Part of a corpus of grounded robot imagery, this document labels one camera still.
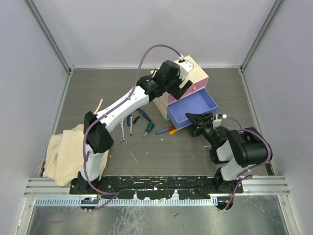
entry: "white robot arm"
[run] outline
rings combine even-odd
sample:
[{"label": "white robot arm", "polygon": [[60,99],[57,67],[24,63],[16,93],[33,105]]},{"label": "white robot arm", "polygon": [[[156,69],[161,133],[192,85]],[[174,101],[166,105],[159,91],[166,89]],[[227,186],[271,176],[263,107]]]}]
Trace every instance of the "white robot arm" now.
[{"label": "white robot arm", "polygon": [[[89,152],[89,157],[86,162],[86,172],[90,181],[99,177],[98,169],[103,153],[113,145],[110,132],[114,127],[134,110],[151,102],[154,98],[160,97],[164,92],[168,92],[176,99],[180,99],[192,85],[191,81],[187,81],[187,83],[180,88],[180,85],[193,67],[194,65],[191,64],[190,61],[181,61],[178,62],[178,64],[172,61],[166,61],[161,65],[160,69],[155,72],[153,77],[147,75],[139,79],[131,97],[129,97],[131,93],[130,90],[114,104],[99,111],[96,115],[91,112],[85,115],[84,131],[86,131],[96,119],[113,109],[112,112],[107,116],[105,115],[105,117],[97,123],[97,126],[94,126],[90,130],[87,136],[86,153]],[[85,169],[81,169],[80,174],[84,180],[86,180],[84,170]]]}]

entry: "gray floor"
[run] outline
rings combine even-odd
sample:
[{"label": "gray floor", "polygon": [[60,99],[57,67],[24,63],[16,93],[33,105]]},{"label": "gray floor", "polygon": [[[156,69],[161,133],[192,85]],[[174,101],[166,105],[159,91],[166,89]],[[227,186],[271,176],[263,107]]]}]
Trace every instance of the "gray floor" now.
[{"label": "gray floor", "polygon": [[[150,70],[143,70],[142,75]],[[242,80],[237,69],[207,69],[209,75],[207,90],[219,105],[219,113],[238,119],[243,127],[253,126]],[[136,70],[75,70],[57,127],[57,134],[83,123],[84,115],[94,111],[99,100],[104,99],[101,109],[114,103],[134,84]],[[155,135],[155,131],[170,127],[154,103],[142,107],[156,124],[153,132],[143,139],[147,121],[140,119],[133,128],[134,136],[128,137],[127,146],[120,143],[120,127],[111,133],[115,143],[110,149],[104,175],[137,176],[188,176],[215,174],[220,165],[209,158],[208,142],[203,137],[192,138],[187,131],[177,134]],[[229,129],[238,129],[232,121],[223,121]],[[255,175],[267,175],[265,167],[254,169]]]},{"label": "gray floor", "polygon": [[214,206],[35,207],[28,235],[287,235],[277,196],[238,196]]}]

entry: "blue pliers handle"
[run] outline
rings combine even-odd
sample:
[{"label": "blue pliers handle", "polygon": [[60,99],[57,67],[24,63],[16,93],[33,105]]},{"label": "blue pliers handle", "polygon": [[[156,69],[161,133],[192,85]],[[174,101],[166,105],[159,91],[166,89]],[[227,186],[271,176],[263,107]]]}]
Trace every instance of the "blue pliers handle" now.
[{"label": "blue pliers handle", "polygon": [[[142,110],[142,109],[136,109],[137,111],[139,111],[147,120],[149,120],[150,118],[148,118],[148,115]],[[127,116],[127,125],[130,126],[130,115]]]}]

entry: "black mounting plate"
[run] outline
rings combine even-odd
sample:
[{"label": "black mounting plate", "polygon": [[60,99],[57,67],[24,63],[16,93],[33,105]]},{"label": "black mounting plate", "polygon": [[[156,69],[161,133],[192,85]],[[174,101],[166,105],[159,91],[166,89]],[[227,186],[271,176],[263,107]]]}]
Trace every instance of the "black mounting plate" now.
[{"label": "black mounting plate", "polygon": [[[231,188],[236,184],[234,182],[228,192],[216,189],[214,178],[207,176],[106,176],[95,185],[104,192],[119,192],[119,199],[133,199],[136,192],[138,199],[145,197],[154,199],[171,198],[175,190],[179,194],[179,199],[209,199],[211,193],[230,193]],[[242,186],[238,187],[236,193],[242,193]],[[72,195],[86,194],[86,191],[80,189],[78,179],[71,183],[69,193]],[[97,194],[96,191],[90,191],[87,194]],[[111,195],[101,195],[102,198],[111,198]]]}]

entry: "cable connector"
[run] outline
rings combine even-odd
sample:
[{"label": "cable connector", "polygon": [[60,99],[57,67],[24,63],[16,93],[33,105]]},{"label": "cable connector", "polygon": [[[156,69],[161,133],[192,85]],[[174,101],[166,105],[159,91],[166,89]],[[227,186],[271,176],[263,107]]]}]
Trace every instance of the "cable connector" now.
[{"label": "cable connector", "polygon": [[185,61],[185,57],[183,55],[180,55],[178,58],[179,58],[179,62],[184,62]]}]

